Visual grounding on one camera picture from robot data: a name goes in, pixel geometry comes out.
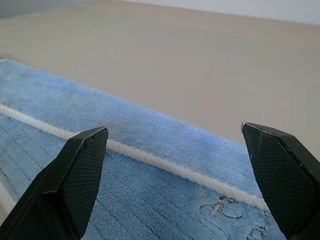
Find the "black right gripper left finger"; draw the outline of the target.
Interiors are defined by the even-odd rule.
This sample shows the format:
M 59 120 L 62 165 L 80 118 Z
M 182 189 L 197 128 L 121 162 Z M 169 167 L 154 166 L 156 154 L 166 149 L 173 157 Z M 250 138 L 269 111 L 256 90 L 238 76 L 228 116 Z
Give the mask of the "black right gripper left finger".
M 67 140 L 0 226 L 0 240 L 81 240 L 97 198 L 106 154 L 105 126 Z

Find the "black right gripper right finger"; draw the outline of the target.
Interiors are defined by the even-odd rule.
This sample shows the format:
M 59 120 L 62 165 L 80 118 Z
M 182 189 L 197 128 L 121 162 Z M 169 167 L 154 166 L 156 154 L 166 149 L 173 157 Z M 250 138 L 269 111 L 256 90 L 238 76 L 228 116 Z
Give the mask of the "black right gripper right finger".
M 255 180 L 286 240 L 320 240 L 320 161 L 292 134 L 241 126 Z

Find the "blue fleece towel white stripe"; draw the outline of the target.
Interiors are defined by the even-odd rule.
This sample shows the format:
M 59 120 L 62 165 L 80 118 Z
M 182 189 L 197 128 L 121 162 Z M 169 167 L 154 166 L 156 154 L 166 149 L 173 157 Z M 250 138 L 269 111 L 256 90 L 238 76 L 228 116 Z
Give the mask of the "blue fleece towel white stripe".
M 247 149 L 22 63 L 0 60 L 0 203 L 10 212 L 67 139 L 107 127 L 83 240 L 286 240 Z

